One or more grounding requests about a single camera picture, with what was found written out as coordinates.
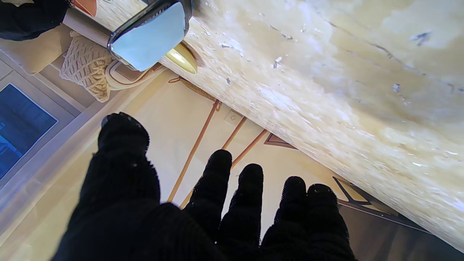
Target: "gloved hand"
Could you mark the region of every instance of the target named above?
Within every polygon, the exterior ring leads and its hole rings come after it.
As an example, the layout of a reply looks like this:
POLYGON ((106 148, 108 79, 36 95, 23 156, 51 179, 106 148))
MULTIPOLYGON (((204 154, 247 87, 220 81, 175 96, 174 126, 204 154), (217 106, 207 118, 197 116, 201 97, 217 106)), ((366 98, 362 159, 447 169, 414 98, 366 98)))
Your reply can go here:
POLYGON ((287 179, 274 225, 261 244, 265 260, 356 260, 337 197, 326 185, 306 191, 302 178, 287 179))
POLYGON ((184 212, 195 219, 229 260, 257 260, 263 169, 257 164, 249 164, 243 169, 229 211, 221 220, 231 165, 232 156, 228 151, 214 152, 184 212))
POLYGON ((336 196, 321 184, 306 192, 290 177, 274 225, 259 245, 263 170, 246 166, 221 220, 232 156, 214 152, 190 202, 160 204, 149 138, 125 113, 102 122, 79 203, 53 257, 60 260, 354 260, 336 196))

